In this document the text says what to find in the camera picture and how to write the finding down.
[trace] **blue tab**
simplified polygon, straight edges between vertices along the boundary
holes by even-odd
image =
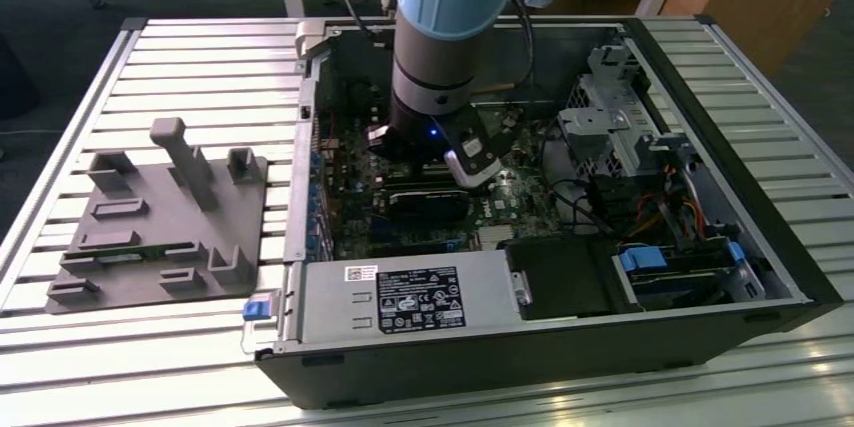
[[[631,258],[631,254],[628,253],[628,251],[619,254],[619,263],[623,264],[623,270],[625,272],[631,272],[637,268],[637,265],[635,264],[635,259]]]
[[[729,242],[725,246],[729,249],[729,255],[732,255],[732,260],[736,264],[747,260],[747,256],[744,255],[744,251],[741,250],[741,246],[737,245],[737,242]]]
[[[631,272],[635,269],[661,269],[667,267],[664,254],[657,247],[631,247],[619,256],[623,270]]]
[[[252,322],[254,320],[266,320],[272,317],[270,302],[265,300],[249,300],[242,306],[242,320]]]

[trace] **barcode sticker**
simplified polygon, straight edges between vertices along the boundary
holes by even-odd
[[[344,269],[344,281],[357,282],[360,280],[376,279],[375,265],[352,265]]]

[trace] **green circuit board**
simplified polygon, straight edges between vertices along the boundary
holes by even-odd
[[[487,126],[501,118],[500,111],[481,115]],[[481,250],[476,235],[481,227],[507,225],[515,237],[560,231],[553,199],[535,160],[539,140],[528,129],[521,130],[511,153],[501,159],[499,174],[477,191],[469,192],[465,218],[452,224],[419,224],[416,228],[400,226],[385,217],[389,194],[377,182],[405,178],[412,167],[392,164],[368,153],[360,119],[336,124],[334,132],[336,148],[326,153],[326,182],[336,216],[332,222],[336,259],[416,255],[421,247],[423,253]]]

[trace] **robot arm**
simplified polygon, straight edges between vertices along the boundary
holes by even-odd
[[[515,0],[541,6],[551,0]],[[457,184],[473,188],[500,170],[469,105],[492,24],[507,0],[397,0],[391,115],[370,134],[380,155],[443,157]],[[497,88],[512,88],[505,84]]]

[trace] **power supply label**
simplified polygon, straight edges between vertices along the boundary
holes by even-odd
[[[384,334],[465,327],[456,267],[377,272],[376,293]]]

